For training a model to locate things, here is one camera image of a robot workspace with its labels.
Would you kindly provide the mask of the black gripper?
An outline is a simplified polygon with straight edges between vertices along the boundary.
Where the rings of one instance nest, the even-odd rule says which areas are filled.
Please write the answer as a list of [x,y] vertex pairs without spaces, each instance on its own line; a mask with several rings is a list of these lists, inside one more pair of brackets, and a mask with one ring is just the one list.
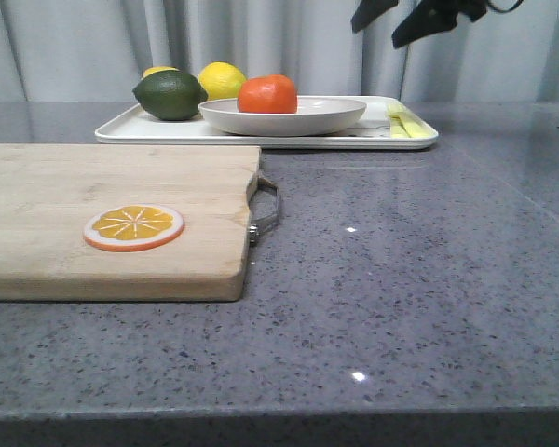
[[[398,0],[361,0],[350,19],[352,32],[364,30],[398,3]],[[476,22],[486,13],[484,0],[423,0],[393,32],[392,45],[401,48],[423,37],[451,31],[457,26],[458,14]]]

